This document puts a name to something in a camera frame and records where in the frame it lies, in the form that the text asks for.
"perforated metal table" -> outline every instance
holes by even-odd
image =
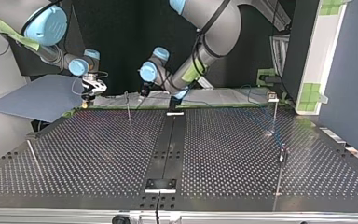
[[[4,155],[0,208],[358,213],[358,159],[291,111],[275,134],[261,108],[131,113],[80,111]],[[176,193],[146,194],[148,179]]]

